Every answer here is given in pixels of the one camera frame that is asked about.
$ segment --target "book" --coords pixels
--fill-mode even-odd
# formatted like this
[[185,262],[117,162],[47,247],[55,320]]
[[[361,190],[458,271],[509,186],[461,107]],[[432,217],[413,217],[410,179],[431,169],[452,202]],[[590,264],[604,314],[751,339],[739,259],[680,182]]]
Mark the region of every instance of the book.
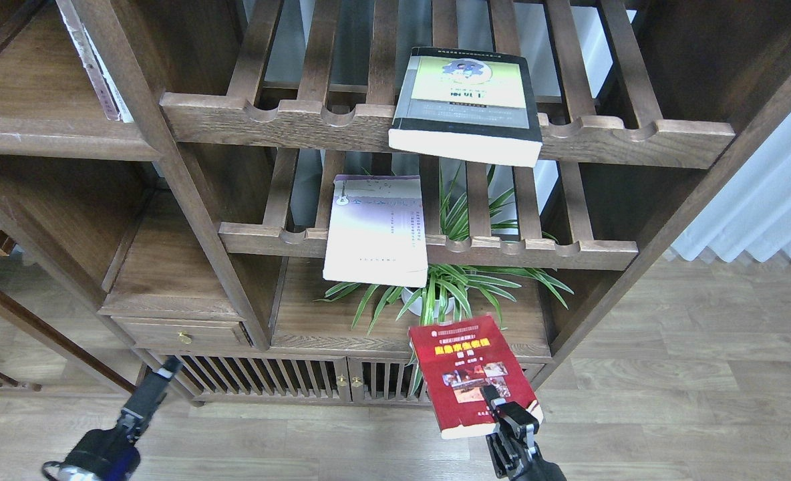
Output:
[[481,387],[493,385],[538,422],[541,406],[493,317],[408,329],[443,439],[485,436],[496,423]]
[[336,176],[323,278],[425,287],[427,277],[420,177]]
[[108,72],[108,67],[102,61],[102,56],[99,55],[93,39],[87,32],[87,28],[84,27],[84,23],[81,22],[81,17],[78,16],[71,0],[57,0],[57,8],[60,10],[60,17],[63,19],[66,30],[69,31],[69,37],[75,45],[78,57],[81,58],[84,71],[87,72],[93,90],[96,91],[96,97],[99,98],[99,104],[102,105],[105,117],[112,121],[133,122],[134,119],[126,106],[126,101],[120,95],[114,79]]
[[389,129],[389,146],[535,167],[542,141],[526,59],[414,47]]

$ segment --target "drawer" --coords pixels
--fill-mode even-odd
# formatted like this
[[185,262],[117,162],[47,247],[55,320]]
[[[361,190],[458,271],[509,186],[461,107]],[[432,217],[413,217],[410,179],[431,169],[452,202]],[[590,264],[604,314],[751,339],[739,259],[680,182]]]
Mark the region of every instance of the drawer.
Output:
[[193,319],[147,319],[112,317],[134,338],[135,347],[173,347],[192,350],[201,347],[249,346],[241,323]]

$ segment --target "spider plant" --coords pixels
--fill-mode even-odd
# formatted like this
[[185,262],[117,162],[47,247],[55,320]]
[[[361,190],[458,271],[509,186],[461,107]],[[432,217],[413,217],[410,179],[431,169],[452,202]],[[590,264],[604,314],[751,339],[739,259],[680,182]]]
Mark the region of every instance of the spider plant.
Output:
[[[454,201],[452,198],[452,191],[454,182],[463,167],[463,162],[458,166],[456,174],[452,178],[448,186],[444,186],[442,176],[440,177],[440,228],[442,234],[446,234],[448,238],[453,241],[463,241],[470,235],[469,225],[469,211],[468,211],[468,195],[466,192],[459,195]],[[491,165],[488,170],[487,181],[490,185],[491,180],[496,173],[496,165]],[[506,205],[512,204],[514,197],[514,188],[509,188],[502,194],[494,197],[488,208],[490,210],[490,217],[499,215]],[[491,223],[491,229],[502,228],[517,228],[516,219],[506,219],[498,222]],[[549,234],[544,233],[545,237],[553,238]],[[469,319],[472,317],[472,308],[468,298],[468,291],[475,289],[485,299],[488,299],[494,310],[496,310],[497,319],[502,324],[502,308],[500,308],[499,298],[508,299],[512,302],[517,302],[517,299],[507,289],[517,289],[521,287],[517,281],[512,281],[500,276],[507,277],[521,277],[526,279],[534,279],[542,283],[547,289],[553,293],[564,307],[567,308],[567,302],[561,296],[560,290],[573,293],[570,287],[566,286],[557,278],[552,277],[543,269],[530,268],[530,267],[492,267],[492,266],[479,266],[479,265],[448,265],[448,264],[431,264],[428,265],[428,281],[425,287],[416,289],[411,293],[408,301],[402,307],[402,310],[396,315],[396,320],[401,319],[408,311],[409,305],[413,304],[417,299],[422,299],[422,313],[420,314],[420,325],[433,325],[442,316],[442,311],[445,310],[448,304],[448,299],[454,299],[454,320],[459,321],[462,319]],[[365,286],[365,293],[359,304],[357,311],[353,316],[351,329],[355,329],[361,319],[366,307],[375,298],[375,293],[378,289],[383,288],[383,295],[377,300],[374,310],[371,314],[366,334],[371,334],[371,330],[375,327],[375,323],[380,318],[383,309],[387,305],[395,303],[402,294],[401,286],[383,286],[380,284],[361,284],[361,283],[338,283],[325,292],[325,298],[319,299],[324,302],[339,301],[345,296],[349,295],[355,290]]]

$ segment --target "slatted cabinet door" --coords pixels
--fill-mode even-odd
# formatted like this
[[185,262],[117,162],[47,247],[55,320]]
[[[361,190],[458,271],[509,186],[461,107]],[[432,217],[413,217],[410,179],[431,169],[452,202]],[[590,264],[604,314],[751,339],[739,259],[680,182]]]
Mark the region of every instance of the slatted cabinet door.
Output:
[[241,357],[176,354],[197,401],[351,401],[344,357]]
[[415,365],[407,359],[347,360],[350,372],[351,395],[355,404],[387,404],[399,406],[430,406],[426,383],[420,382],[411,391]]

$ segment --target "white curtain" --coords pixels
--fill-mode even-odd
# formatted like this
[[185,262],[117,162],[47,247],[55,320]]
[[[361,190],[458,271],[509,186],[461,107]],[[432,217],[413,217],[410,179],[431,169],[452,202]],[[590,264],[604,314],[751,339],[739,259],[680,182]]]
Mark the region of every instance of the white curtain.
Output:
[[671,247],[687,260],[708,247],[725,262],[791,259],[791,112]]

